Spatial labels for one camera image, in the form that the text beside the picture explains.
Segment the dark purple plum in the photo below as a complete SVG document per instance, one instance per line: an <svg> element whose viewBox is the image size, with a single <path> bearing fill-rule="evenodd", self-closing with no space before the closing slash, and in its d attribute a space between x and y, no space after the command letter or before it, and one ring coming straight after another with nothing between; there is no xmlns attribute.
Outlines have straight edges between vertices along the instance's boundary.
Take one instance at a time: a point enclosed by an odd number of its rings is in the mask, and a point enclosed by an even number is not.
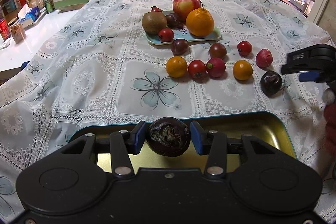
<svg viewBox="0 0 336 224"><path fill-rule="evenodd" d="M267 71L260 80L262 92L270 97L280 91L282 87L281 76L274 71Z"/></svg>

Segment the pink radish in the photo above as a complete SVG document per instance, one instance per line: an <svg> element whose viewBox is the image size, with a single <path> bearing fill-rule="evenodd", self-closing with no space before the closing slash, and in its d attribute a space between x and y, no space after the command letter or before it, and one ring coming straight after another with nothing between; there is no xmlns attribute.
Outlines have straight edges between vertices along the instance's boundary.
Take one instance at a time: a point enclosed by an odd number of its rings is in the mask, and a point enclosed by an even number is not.
<svg viewBox="0 0 336 224"><path fill-rule="evenodd" d="M273 63L273 56L270 50L262 49L256 56L256 64L260 68L267 68Z"/></svg>
<svg viewBox="0 0 336 224"><path fill-rule="evenodd" d="M207 73L212 78L222 77L226 71L225 62L218 57L213 57L207 61L206 64Z"/></svg>

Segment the dark purple fruit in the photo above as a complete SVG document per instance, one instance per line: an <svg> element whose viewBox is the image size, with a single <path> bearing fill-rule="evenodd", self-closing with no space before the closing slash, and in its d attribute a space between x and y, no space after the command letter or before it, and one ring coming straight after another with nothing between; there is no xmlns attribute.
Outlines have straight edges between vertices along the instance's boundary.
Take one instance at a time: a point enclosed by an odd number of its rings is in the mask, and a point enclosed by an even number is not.
<svg viewBox="0 0 336 224"><path fill-rule="evenodd" d="M174 117L163 117L150 124L145 133L152 151L161 156L177 157L189 148L191 132L186 124Z"/></svg>

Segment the yellow tomato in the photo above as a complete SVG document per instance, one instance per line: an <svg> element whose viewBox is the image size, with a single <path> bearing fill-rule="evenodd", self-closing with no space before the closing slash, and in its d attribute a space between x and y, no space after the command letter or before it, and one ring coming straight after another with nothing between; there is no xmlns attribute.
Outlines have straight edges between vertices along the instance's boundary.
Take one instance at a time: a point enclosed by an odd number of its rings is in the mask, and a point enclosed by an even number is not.
<svg viewBox="0 0 336 224"><path fill-rule="evenodd" d="M252 66L245 60L236 61L232 71L234 77L240 81L249 80L253 75Z"/></svg>
<svg viewBox="0 0 336 224"><path fill-rule="evenodd" d="M174 56L166 62L166 71L170 77L180 78L187 72L187 62L183 57Z"/></svg>

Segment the red cherry tomato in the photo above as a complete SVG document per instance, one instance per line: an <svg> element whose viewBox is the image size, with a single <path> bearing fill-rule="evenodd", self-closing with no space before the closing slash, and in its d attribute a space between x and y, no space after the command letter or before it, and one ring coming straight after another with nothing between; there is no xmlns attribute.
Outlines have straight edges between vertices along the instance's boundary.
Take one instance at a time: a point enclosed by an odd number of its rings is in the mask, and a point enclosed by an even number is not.
<svg viewBox="0 0 336 224"><path fill-rule="evenodd" d="M250 42L244 40L244 41L241 41L237 45L237 49L238 49L239 55L248 56L252 53L253 47Z"/></svg>

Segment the dark brown tomato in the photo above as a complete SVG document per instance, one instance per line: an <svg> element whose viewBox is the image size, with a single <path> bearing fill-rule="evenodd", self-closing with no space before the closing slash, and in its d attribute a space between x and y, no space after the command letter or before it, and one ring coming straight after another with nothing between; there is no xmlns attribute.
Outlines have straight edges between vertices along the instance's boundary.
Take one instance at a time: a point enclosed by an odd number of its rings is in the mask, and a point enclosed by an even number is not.
<svg viewBox="0 0 336 224"><path fill-rule="evenodd" d="M189 43L186 39L176 39L171 44L171 51L174 55L183 55L189 49Z"/></svg>
<svg viewBox="0 0 336 224"><path fill-rule="evenodd" d="M221 43L213 43L210 46L209 53L211 58L217 57L220 59L224 59L224 57L227 55L227 50L225 46Z"/></svg>

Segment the white lace floral tablecloth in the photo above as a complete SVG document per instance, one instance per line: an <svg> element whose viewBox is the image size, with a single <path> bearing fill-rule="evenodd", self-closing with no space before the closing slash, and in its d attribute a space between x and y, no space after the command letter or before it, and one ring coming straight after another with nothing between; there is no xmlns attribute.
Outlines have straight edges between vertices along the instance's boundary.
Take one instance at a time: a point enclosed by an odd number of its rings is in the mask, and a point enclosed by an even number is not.
<svg viewBox="0 0 336 224"><path fill-rule="evenodd" d="M335 160L326 150L323 117L326 86L287 75L279 94L269 98L261 91L264 71L255 61L260 50L268 49L271 68L279 71L288 53L332 45L331 37L278 0L201 1L228 52L226 73L219 80L171 79L165 68L171 50L147 42L143 15L152 6L170 10L173 0L91 0L71 19L39 28L42 46L25 69L1 86L3 223L23 210L14 188L18 174L84 127L254 111L278 116L298 160L322 174L316 211L335 223ZM248 56L237 49L244 40L253 47ZM239 60L252 66L249 80L234 77Z"/></svg>

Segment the red cherry tomato front tray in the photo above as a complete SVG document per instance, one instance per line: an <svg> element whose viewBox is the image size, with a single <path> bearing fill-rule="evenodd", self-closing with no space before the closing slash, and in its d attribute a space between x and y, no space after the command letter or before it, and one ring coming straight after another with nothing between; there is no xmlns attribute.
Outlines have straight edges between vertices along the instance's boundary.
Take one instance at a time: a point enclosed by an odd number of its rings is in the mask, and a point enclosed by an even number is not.
<svg viewBox="0 0 336 224"><path fill-rule="evenodd" d="M171 42L174 39L174 32L170 28L164 28L158 33L158 38L161 42Z"/></svg>

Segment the red cherry tomato tray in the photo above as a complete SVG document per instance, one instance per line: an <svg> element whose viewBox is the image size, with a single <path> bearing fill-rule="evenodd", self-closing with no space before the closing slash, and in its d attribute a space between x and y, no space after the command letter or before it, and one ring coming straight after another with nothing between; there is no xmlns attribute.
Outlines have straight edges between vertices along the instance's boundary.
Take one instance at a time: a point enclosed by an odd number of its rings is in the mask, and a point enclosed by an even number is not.
<svg viewBox="0 0 336 224"><path fill-rule="evenodd" d="M158 8L157 6L152 6L151 7L151 12L162 12L162 10L160 8Z"/></svg>
<svg viewBox="0 0 336 224"><path fill-rule="evenodd" d="M170 28L164 28L158 33L158 38L161 42L171 42L174 39L174 32Z"/></svg>

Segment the orange citrus fruit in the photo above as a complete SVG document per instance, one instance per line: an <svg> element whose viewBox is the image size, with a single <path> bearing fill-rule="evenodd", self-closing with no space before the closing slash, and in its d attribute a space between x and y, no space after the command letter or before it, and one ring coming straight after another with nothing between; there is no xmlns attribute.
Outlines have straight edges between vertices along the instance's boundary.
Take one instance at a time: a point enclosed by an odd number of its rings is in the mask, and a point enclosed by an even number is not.
<svg viewBox="0 0 336 224"><path fill-rule="evenodd" d="M191 11L186 18L186 27L193 36L205 37L213 32L214 26L212 15L202 7Z"/></svg>

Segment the brown kiwi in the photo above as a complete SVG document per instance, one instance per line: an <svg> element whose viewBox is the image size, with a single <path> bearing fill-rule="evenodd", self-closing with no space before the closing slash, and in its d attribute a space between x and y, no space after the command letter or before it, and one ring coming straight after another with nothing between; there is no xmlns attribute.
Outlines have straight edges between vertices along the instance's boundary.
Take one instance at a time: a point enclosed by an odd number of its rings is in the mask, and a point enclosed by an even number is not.
<svg viewBox="0 0 336 224"><path fill-rule="evenodd" d="M162 12L147 12L142 17L142 27L150 35L157 35L166 26L167 20Z"/></svg>

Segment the dark purple grapes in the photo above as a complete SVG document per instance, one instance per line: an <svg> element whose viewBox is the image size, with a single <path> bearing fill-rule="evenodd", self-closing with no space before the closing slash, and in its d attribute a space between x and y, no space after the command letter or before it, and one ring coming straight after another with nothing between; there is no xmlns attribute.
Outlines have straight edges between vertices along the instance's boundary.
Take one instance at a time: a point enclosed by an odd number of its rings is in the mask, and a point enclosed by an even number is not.
<svg viewBox="0 0 336 224"><path fill-rule="evenodd" d="M175 12L167 14L166 21L168 28L182 29L184 27L183 22L179 18L179 15Z"/></svg>

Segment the red cherry tomato back tray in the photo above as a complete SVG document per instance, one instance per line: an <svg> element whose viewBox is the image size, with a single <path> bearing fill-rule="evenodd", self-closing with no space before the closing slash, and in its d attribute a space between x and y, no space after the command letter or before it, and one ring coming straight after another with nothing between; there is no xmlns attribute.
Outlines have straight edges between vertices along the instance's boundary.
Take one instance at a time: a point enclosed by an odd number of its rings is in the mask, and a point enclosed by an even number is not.
<svg viewBox="0 0 336 224"><path fill-rule="evenodd" d="M160 8L158 8L157 6L152 6L151 7L151 12L162 12L162 10Z"/></svg>

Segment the red apple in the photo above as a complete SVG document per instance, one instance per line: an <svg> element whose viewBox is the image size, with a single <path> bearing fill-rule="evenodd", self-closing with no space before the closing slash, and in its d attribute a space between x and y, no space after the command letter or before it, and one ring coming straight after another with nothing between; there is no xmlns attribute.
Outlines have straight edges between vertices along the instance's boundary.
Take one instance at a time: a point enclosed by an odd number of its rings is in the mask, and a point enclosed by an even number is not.
<svg viewBox="0 0 336 224"><path fill-rule="evenodd" d="M200 0L173 0L173 12L175 12L183 22L190 12L200 7Z"/></svg>

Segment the green can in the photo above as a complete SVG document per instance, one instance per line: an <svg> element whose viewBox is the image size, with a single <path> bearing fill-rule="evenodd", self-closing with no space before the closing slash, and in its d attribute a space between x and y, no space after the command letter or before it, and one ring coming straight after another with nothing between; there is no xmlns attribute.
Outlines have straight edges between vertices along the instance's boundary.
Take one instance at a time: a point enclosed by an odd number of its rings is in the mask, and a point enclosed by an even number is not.
<svg viewBox="0 0 336 224"><path fill-rule="evenodd" d="M44 4L45 4L45 8L47 13L51 13L54 11L54 3L52 0L43 0Z"/></svg>

